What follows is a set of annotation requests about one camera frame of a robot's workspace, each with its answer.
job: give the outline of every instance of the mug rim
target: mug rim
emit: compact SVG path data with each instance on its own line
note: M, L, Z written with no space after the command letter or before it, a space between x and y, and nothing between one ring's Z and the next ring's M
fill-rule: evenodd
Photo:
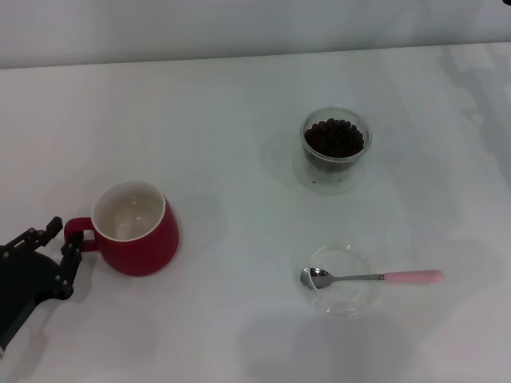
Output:
M143 184L145 186L149 186L151 189L153 189L157 194L158 196L160 197L160 202L161 202L161 214L160 214L160 218L158 219L158 221L154 224L153 227L151 227L151 229L147 232L147 233L144 233L143 235L139 235L138 237L135 237L135 238L130 238L130 239L116 239L116 238L113 238L113 237L110 237L108 236L107 234L105 234L103 231L101 231L99 229L99 226L96 225L96 222L94 220L95 216L94 216L94 212L96 211L96 207L97 205L99 204L99 202L101 201L101 198L103 198L105 196L105 194L107 194L108 192L110 192L112 189L114 188L118 188L119 186L123 185L123 184ZM149 182L145 182L145 181L139 181L139 180L124 180L122 182L119 182L117 184L114 184L108 188L106 188L100 195L99 197L96 198L96 201L94 202L93 206L92 206L92 209L90 211L90 220L93 224L93 227L94 227L94 230L100 235L102 236L103 238L109 240L109 241L113 241L113 242L119 242L119 243L128 243L128 242L133 242L133 241L137 241L138 239L142 239L144 237L146 237L147 235L151 234L153 231L155 231L155 229L160 226L160 223L161 221L163 220L163 217L165 216L165 210L167 208L167 200L165 199L165 196L164 194L160 191L160 189L158 189L156 186L150 184Z

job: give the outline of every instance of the clear glass dish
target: clear glass dish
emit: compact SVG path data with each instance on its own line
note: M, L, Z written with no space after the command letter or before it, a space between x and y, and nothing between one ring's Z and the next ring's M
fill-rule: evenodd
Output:
M295 270L295 277L306 299L319 310L330 314L357 314L376 298L378 283L371 281L334 282L325 289L316 289L304 270L318 267L334 276L374 274L369 263L351 245L331 243L306 255Z
M314 150L305 140L305 132L330 118L350 121L357 126L364 139L363 149L349 157L329 157ZM367 165L372 142L372 135L366 122L356 113L341 108L329 107L316 110L308 115L300 129L302 155L299 158L299 172L302 181L317 191L337 193L355 186L363 178Z

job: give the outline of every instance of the white wall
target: white wall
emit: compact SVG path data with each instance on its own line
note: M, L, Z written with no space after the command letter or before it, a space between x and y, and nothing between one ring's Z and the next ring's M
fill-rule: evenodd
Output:
M510 41L501 0L0 0L0 67Z

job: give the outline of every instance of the spoon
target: spoon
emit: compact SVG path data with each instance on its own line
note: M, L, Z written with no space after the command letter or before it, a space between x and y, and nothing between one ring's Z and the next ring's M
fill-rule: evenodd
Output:
M319 268L303 269L300 280L309 286L307 273L311 273L311 280L316 289L329 287L337 281L385 281L396 283L436 283L444 280L444 274L439 270L401 271L385 274L349 275L346 277L335 277L328 271Z

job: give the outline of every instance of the pink spoon handle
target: pink spoon handle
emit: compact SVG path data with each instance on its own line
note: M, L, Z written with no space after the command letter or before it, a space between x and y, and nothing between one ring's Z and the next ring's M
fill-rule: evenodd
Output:
M436 283L444 280L444 273L440 270L402 271L385 273L383 280L397 283Z

